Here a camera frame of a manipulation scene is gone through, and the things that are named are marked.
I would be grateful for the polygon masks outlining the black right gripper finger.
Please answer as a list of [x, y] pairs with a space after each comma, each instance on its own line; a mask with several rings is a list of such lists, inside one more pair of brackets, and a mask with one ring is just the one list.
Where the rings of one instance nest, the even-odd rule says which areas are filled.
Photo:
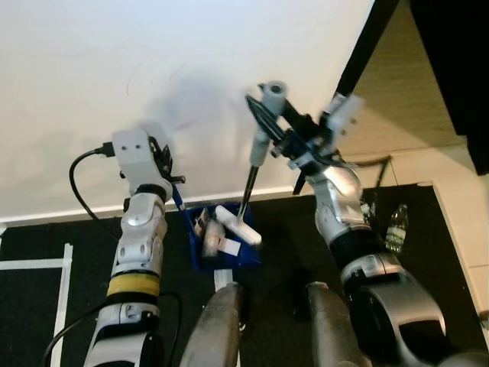
[[274, 144], [279, 144], [286, 137], [282, 127], [279, 125], [279, 118], [282, 116], [284, 105], [287, 98], [284, 95], [271, 97], [272, 107], [268, 107], [264, 102], [256, 100], [251, 95], [247, 95], [249, 111], [254, 116], [259, 129], [268, 136]]
[[289, 123], [290, 128], [293, 129], [294, 132], [307, 132], [308, 115], [298, 112], [289, 101], [283, 101], [283, 108], [280, 116]]

